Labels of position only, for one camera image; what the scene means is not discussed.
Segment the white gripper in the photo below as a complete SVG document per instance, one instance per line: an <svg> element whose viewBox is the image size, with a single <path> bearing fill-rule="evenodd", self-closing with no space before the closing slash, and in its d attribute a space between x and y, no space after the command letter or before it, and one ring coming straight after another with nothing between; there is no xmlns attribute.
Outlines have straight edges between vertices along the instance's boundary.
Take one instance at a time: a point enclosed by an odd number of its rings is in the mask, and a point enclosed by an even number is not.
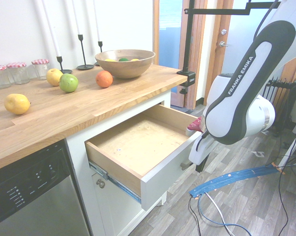
<svg viewBox="0 0 296 236"><path fill-rule="evenodd" d="M205 132L195 140L189 154L189 160L197 165L197 172L200 173L203 171L208 155L213 151L217 144L218 142L209 135L208 132Z"/></svg>

